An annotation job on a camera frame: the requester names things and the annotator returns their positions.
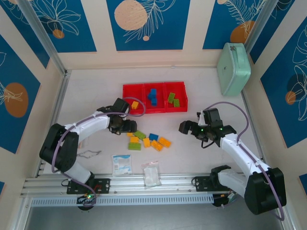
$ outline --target mint green case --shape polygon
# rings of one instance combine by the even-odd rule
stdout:
[[[217,64],[222,95],[237,96],[240,94],[250,77],[250,72],[244,45],[226,43]]]

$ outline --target red compartment tray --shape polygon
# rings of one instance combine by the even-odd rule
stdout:
[[[157,106],[152,106],[148,99],[150,89],[157,89]],[[171,92],[175,93],[176,99],[179,99],[180,107],[174,107],[172,103],[168,103],[168,96]],[[125,97],[135,97],[141,100],[146,106],[147,114],[188,111],[188,97],[183,81],[123,85],[123,98]],[[133,103],[133,99],[126,99],[126,101],[130,105]],[[130,110],[131,114],[141,114],[142,112],[141,104],[138,109]]]

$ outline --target white packet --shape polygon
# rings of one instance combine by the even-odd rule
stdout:
[[[144,174],[144,184],[146,187],[161,185],[158,161],[142,164],[142,169]]]
[[[131,155],[113,155],[113,176],[131,175]]]

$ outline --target green block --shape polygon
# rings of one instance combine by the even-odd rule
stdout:
[[[174,98],[175,98],[175,94],[171,92],[168,96],[168,103],[173,103]]]
[[[134,136],[138,137],[140,140],[143,140],[144,138],[146,138],[146,135],[143,134],[141,131],[136,131],[133,134],[134,134]]]
[[[141,144],[130,142],[128,145],[128,149],[129,150],[141,150]]]
[[[180,107],[179,99],[174,99],[174,107]]]

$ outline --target white table surface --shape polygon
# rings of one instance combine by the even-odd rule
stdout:
[[[220,93],[217,71],[214,68],[136,68],[136,69],[88,69],[73,70],[64,102],[59,115],[61,125],[77,122],[97,108],[112,105],[122,97],[122,85],[127,83],[184,81],[189,99],[188,112],[145,114],[143,117],[130,117],[138,124],[138,130],[146,135],[158,134],[172,142],[170,148],[157,152],[153,148],[141,151],[128,150],[129,138],[111,134],[108,130],[99,131],[88,138],[85,150],[102,152],[89,159],[77,157],[85,168],[95,174],[112,173],[112,155],[131,155],[132,171],[142,173],[141,165],[159,161],[160,173],[209,173],[211,168],[227,164],[241,172],[233,159],[216,145],[201,148],[201,141],[192,135],[178,131],[179,124],[185,120],[197,121],[196,112],[209,105],[227,101],[239,105],[245,110],[241,95],[223,97]],[[230,105],[218,105],[224,125],[231,125],[238,133],[246,122],[241,112]],[[241,138],[257,156],[256,142],[249,127]],[[46,164],[44,173],[51,173]]]

